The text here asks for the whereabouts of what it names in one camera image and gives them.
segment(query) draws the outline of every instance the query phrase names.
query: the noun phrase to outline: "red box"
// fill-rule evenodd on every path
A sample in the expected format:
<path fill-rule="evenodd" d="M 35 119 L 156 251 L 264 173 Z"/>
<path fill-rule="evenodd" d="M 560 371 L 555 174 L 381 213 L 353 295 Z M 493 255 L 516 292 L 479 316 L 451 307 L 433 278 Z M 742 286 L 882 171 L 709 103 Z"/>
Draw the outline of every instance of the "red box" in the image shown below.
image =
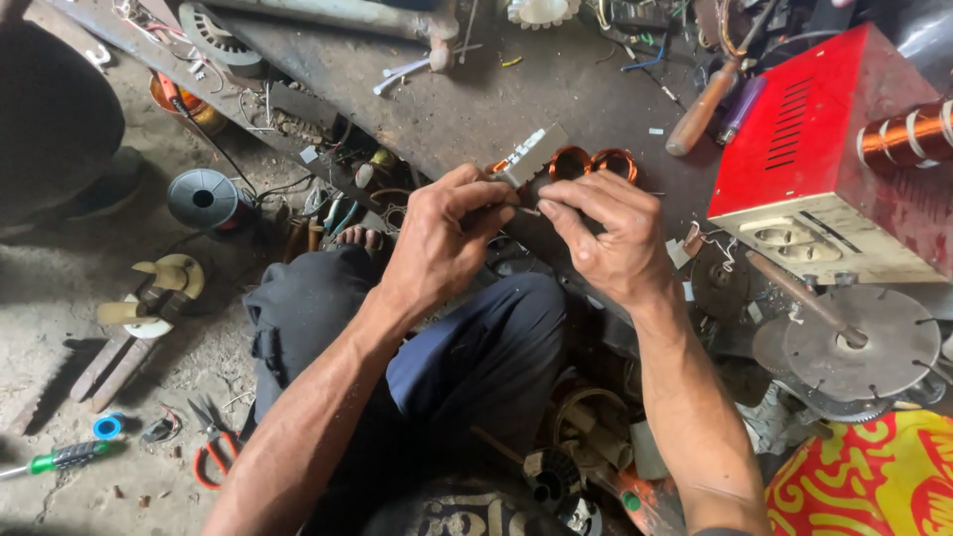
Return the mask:
<path fill-rule="evenodd" d="M 878 176 L 858 157 L 867 123 L 940 96 L 872 24 L 763 74 L 725 148 L 708 219 L 792 273 L 832 283 L 953 276 L 953 166 Z"/>

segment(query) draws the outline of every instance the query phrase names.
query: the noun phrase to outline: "left hand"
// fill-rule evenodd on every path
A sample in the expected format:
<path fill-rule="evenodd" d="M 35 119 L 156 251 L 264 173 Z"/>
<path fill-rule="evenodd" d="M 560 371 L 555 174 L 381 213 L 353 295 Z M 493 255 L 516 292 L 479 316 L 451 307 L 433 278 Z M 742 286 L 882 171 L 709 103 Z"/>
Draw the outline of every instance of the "left hand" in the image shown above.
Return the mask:
<path fill-rule="evenodd" d="M 427 314 L 466 288 L 518 203 L 509 184 L 491 182 L 474 164 L 415 190 L 380 291 L 399 311 Z"/>

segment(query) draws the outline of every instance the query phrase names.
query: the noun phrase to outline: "green screwdriver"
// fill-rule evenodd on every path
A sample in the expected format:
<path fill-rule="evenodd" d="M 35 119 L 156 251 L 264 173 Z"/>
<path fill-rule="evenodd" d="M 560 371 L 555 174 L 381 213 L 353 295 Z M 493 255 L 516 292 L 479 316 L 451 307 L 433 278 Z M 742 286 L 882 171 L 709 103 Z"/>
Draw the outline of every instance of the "green screwdriver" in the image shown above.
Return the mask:
<path fill-rule="evenodd" d="M 24 473 L 38 475 L 44 471 L 82 465 L 97 456 L 106 454 L 113 447 L 114 444 L 112 442 L 90 441 L 57 448 L 50 454 L 42 454 L 33 458 L 29 464 L 22 467 L 0 472 L 0 480 L 6 480 Z"/>

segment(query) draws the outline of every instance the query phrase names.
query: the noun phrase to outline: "blue tape roll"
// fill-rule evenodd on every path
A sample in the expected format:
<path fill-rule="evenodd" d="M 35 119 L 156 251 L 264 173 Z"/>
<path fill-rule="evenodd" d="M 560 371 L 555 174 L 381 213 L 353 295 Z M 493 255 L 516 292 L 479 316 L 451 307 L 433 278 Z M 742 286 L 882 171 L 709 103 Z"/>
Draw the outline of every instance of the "blue tape roll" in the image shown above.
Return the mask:
<path fill-rule="evenodd" d="M 119 435 L 125 421 L 126 417 L 122 413 L 111 413 L 92 425 L 92 435 L 97 439 L 110 440 Z"/>

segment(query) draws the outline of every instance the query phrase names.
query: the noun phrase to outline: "forearm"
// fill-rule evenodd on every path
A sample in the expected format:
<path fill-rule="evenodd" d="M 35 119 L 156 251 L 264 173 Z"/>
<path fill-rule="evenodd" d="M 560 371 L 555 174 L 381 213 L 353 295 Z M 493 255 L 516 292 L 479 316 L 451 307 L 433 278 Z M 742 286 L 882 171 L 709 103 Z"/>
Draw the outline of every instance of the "forearm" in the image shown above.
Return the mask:
<path fill-rule="evenodd" d="M 376 287 L 278 398 L 229 474 L 203 534 L 294 534 L 324 492 L 415 314 Z"/>
<path fill-rule="evenodd" d="M 761 534 L 763 489 L 750 439 L 688 321 L 680 286 L 672 281 L 630 313 L 646 416 L 679 487 L 689 534 L 709 526 Z"/>

